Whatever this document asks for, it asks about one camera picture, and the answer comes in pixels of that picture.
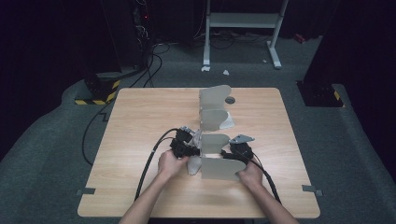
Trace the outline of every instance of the white stand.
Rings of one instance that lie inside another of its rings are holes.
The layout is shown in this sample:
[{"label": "white stand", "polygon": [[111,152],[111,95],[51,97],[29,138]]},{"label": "white stand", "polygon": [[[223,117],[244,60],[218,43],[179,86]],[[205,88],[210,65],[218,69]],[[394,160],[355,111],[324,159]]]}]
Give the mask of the white stand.
[{"label": "white stand", "polygon": [[283,0],[279,13],[211,13],[210,0],[207,0],[206,6],[206,28],[205,28],[205,47],[204,47],[204,64],[203,71],[210,69],[210,27],[241,27],[241,28],[272,28],[274,29],[272,40],[267,41],[274,67],[282,67],[277,53],[275,44],[279,35],[279,30],[285,16],[286,7],[289,0]]}]

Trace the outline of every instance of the yellow and black hazard tape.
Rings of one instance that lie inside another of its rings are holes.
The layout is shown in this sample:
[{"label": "yellow and black hazard tape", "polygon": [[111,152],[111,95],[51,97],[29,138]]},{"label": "yellow and black hazard tape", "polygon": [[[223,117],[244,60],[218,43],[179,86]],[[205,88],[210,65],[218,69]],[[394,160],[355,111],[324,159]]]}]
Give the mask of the yellow and black hazard tape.
[{"label": "yellow and black hazard tape", "polygon": [[343,103],[343,101],[341,100],[340,94],[338,94],[337,91],[334,91],[334,96],[335,96],[335,100],[337,100],[337,103],[338,103],[339,105],[345,106],[344,103]]},{"label": "yellow and black hazard tape", "polygon": [[117,80],[113,83],[110,93],[103,99],[75,99],[77,105],[106,105],[114,100],[117,92],[117,87],[120,81]]}]

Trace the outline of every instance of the wire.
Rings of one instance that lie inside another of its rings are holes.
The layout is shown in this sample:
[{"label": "wire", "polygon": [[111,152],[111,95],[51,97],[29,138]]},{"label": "wire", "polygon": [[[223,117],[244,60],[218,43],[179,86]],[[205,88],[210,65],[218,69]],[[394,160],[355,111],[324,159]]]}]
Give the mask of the wire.
[{"label": "wire", "polygon": [[136,195],[134,196],[134,200],[135,200],[135,201],[136,201],[136,199],[140,196],[140,190],[142,189],[143,181],[145,180],[145,177],[146,177],[146,172],[147,172],[148,169],[149,169],[149,165],[151,164],[152,157],[154,156],[154,153],[157,151],[158,146],[160,145],[160,143],[161,143],[163,140],[168,139],[168,138],[171,138],[171,137],[165,138],[166,135],[168,135],[168,134],[169,134],[170,132],[172,132],[172,131],[177,131],[177,130],[178,130],[177,128],[173,128],[173,129],[170,129],[170,130],[166,131],[166,133],[164,133],[163,136],[161,136],[161,138],[160,138],[160,139],[157,141],[157,143],[155,144],[154,148],[151,150],[151,153],[149,154],[149,157],[148,157],[148,161],[146,162],[145,169],[143,170],[143,173],[142,173],[142,175],[140,176],[139,185],[137,186]]},{"label": "wire", "polygon": [[220,47],[216,47],[215,45],[213,45],[212,43],[210,43],[210,46],[212,47],[212,48],[214,48],[214,49],[228,49],[228,48],[230,48],[234,43],[235,43],[235,39],[233,38],[233,36],[232,35],[230,35],[230,39],[231,39],[231,44],[230,45],[228,45],[228,46],[226,46],[226,47],[223,47],[223,48],[220,48]]},{"label": "wire", "polygon": [[139,5],[142,5],[142,6],[145,6],[145,5],[146,5],[146,1],[145,1],[145,0],[143,0],[143,3],[141,3],[141,2],[139,2],[139,1],[137,1],[137,0],[136,0],[136,2],[137,2]]},{"label": "wire", "polygon": [[104,114],[102,113],[109,105],[111,105],[113,102],[115,102],[115,98],[112,100],[112,102],[110,102],[109,104],[105,105],[102,109],[100,109],[95,116],[93,116],[93,118],[91,119],[90,123],[88,123],[87,127],[85,128],[84,134],[82,135],[82,141],[81,141],[81,152],[82,152],[82,157],[84,158],[85,162],[87,162],[90,166],[93,166],[93,162],[89,161],[87,158],[87,155],[85,154],[85,138],[87,136],[87,132],[90,129],[91,124],[93,123],[93,121],[95,120],[95,118],[99,115],[99,114]]},{"label": "wire", "polygon": [[203,1],[204,5],[203,5],[203,9],[202,9],[202,18],[201,18],[201,23],[199,25],[199,28],[197,30],[197,33],[195,33],[194,38],[196,38],[199,34],[199,32],[201,31],[202,28],[202,24],[204,23],[204,17],[205,17],[205,9],[206,9],[206,1]]},{"label": "wire", "polygon": [[258,42],[265,41],[265,40],[267,40],[267,39],[270,37],[270,35],[258,35],[258,36],[256,36],[256,37],[254,37],[253,39],[249,39],[249,40],[237,39],[237,37],[244,37],[244,36],[243,36],[243,35],[236,36],[236,37],[235,37],[235,42],[237,42],[237,43],[248,43],[248,44],[250,44],[250,43],[258,43]]},{"label": "wire", "polygon": [[[151,52],[150,68],[151,68],[153,62],[154,62],[154,55],[153,55],[152,52]],[[147,85],[148,82],[149,82],[150,87],[151,87],[151,88],[154,88],[154,84],[152,83],[152,79],[151,79],[151,78],[152,78],[152,74],[151,74],[150,70],[148,70],[148,81],[145,82],[145,85],[143,86],[143,88],[146,87],[146,85]]]},{"label": "wire", "polygon": [[144,26],[136,25],[136,30],[139,31],[141,37],[149,38],[149,33]]},{"label": "wire", "polygon": [[145,85],[143,85],[143,88],[146,87],[146,85],[148,84],[148,82],[152,81],[152,79],[154,78],[154,76],[158,73],[158,71],[160,70],[160,68],[163,66],[163,59],[162,59],[160,56],[158,56],[158,55],[156,55],[156,54],[152,54],[152,56],[153,56],[153,57],[155,56],[155,57],[157,57],[157,58],[160,60],[160,66],[157,68],[157,70],[155,70],[155,72],[154,72],[153,74],[150,74],[148,80],[145,82]]},{"label": "wire", "polygon": [[161,43],[161,44],[156,44],[156,45],[154,45],[153,47],[154,47],[154,49],[156,49],[157,47],[159,47],[159,46],[166,46],[166,47],[168,47],[166,50],[163,50],[163,51],[160,51],[160,52],[154,52],[154,50],[152,51],[153,53],[155,53],[155,54],[163,54],[163,53],[166,53],[170,48],[171,48],[171,45],[170,44],[168,44],[168,43]]},{"label": "wire", "polygon": [[152,66],[152,63],[153,63],[153,61],[154,60],[152,60],[152,58],[153,58],[153,56],[151,56],[151,62],[149,63],[149,65],[148,65],[148,67],[147,67],[147,69],[146,69],[146,71],[131,85],[131,86],[129,86],[129,88],[132,88],[146,73],[148,73],[149,74],[149,76],[151,77],[151,74],[150,74],[150,72],[149,72],[149,69],[151,68],[151,66]]},{"label": "wire", "polygon": [[282,203],[282,202],[280,201],[280,199],[279,199],[279,195],[277,194],[274,181],[272,180],[271,176],[264,170],[264,168],[262,167],[262,163],[260,162],[260,159],[256,156],[256,154],[253,153],[253,155],[256,156],[256,158],[258,159],[258,161],[259,161],[260,164],[258,164],[257,162],[255,162],[253,159],[250,159],[250,158],[246,157],[244,154],[240,153],[239,151],[236,150],[236,152],[237,152],[240,156],[242,156],[243,158],[245,158],[245,159],[251,161],[251,162],[252,162],[253,164],[255,164],[257,167],[259,167],[260,170],[262,170],[262,173],[265,175],[265,177],[267,178],[268,183],[270,184],[271,191],[272,191],[273,194],[274,194],[274,198],[275,198],[279,203]]}]

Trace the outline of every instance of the person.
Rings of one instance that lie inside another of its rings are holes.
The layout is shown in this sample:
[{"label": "person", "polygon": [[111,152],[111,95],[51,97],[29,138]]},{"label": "person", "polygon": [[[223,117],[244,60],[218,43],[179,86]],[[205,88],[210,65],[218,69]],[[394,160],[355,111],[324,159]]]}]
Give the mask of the person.
[{"label": "person", "polygon": [[[120,224],[146,224],[149,222],[151,211],[172,177],[177,175],[189,157],[178,159],[172,150],[165,151],[158,160],[158,174],[153,181],[134,201],[120,220]],[[297,220],[283,207],[262,185],[262,171],[252,162],[247,164],[245,170],[238,173],[243,185],[256,199],[260,209],[267,215],[271,223],[298,223]]]}]

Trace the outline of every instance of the table top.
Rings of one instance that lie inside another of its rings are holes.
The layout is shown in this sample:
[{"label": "table top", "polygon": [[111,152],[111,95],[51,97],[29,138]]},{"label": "table top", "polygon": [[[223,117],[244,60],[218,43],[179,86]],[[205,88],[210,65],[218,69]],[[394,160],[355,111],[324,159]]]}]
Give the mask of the table top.
[{"label": "table top", "polygon": [[[78,208],[82,217],[121,217],[134,201],[138,182],[149,154],[169,129],[188,126],[199,129],[199,90],[156,88],[120,90],[102,143],[99,147]],[[282,204],[295,216],[315,218],[320,214],[303,158],[279,90],[274,88],[233,88],[233,105],[225,109],[235,126],[213,133],[230,138],[244,134],[264,169],[273,178]],[[157,174],[157,161],[169,149],[165,140],[157,149],[142,191]],[[266,179],[263,184],[270,190]],[[163,190],[152,217],[265,217],[254,198],[239,181],[202,179],[201,172],[180,171]]]}]

